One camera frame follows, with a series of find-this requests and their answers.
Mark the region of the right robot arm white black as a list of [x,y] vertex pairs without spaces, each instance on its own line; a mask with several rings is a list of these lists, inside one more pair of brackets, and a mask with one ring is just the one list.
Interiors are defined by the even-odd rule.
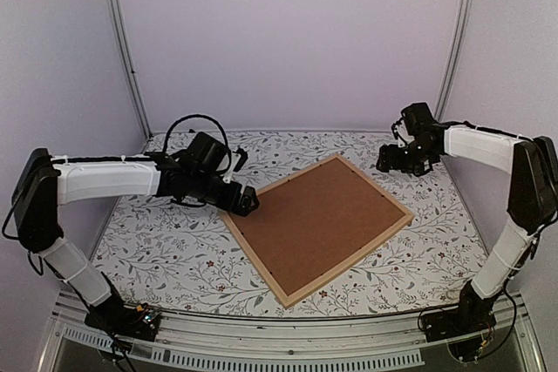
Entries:
[[483,322],[507,283],[535,253],[542,233],[557,222],[557,156],[551,138],[528,137],[466,120],[439,121],[425,102],[406,106],[392,126],[376,168],[422,177],[443,158],[462,159],[507,181],[502,230],[486,262],[462,288],[451,315],[457,333]]

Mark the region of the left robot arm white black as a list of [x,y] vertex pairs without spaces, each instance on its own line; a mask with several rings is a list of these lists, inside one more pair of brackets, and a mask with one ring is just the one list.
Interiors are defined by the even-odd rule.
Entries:
[[127,308],[112,283],[65,238],[58,209],[74,201],[120,196],[169,197],[183,206],[210,205],[247,216],[259,206],[256,191],[233,181],[248,158],[242,149],[199,132],[187,148],[134,156],[54,157],[45,148],[34,150],[12,194],[6,217],[13,220],[17,241],[39,257],[83,299],[95,321],[112,332],[152,319],[146,305]]

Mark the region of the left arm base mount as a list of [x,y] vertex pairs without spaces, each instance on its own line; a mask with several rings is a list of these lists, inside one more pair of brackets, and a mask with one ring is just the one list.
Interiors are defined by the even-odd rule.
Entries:
[[108,335],[125,336],[154,342],[161,320],[158,308],[147,303],[128,307],[117,297],[110,297],[98,306],[90,306],[85,325]]

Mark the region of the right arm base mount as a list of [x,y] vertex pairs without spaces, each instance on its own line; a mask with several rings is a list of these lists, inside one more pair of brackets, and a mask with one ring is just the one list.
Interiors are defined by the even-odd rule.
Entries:
[[422,314],[418,327],[428,342],[451,339],[487,330],[496,325],[494,299],[478,299],[475,295],[461,297],[456,308]]

